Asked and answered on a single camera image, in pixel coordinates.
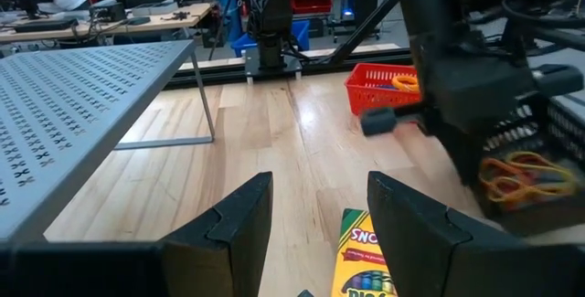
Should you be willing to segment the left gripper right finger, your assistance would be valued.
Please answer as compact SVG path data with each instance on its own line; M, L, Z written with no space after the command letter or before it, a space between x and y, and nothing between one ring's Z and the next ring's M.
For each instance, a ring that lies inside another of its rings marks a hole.
M381 172L367 204L400 296L584 294L581 245L530 245Z

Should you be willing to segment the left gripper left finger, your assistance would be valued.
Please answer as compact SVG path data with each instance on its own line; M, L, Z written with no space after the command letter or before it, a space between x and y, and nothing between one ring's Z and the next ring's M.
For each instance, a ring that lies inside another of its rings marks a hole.
M157 241L4 243L1 294L255 296L271 234L272 194L272 174L258 173Z

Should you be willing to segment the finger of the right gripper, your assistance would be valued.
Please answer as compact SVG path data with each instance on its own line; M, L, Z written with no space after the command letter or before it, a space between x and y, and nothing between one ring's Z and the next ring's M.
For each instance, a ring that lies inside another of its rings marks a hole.
M462 183L469 183L470 160L467 152L467 140L463 133L453 127L436 128L433 134L438 138L449 155Z
M484 152L485 138L479 133L457 132L458 159L456 167L463 183L474 183L477 180L479 165Z

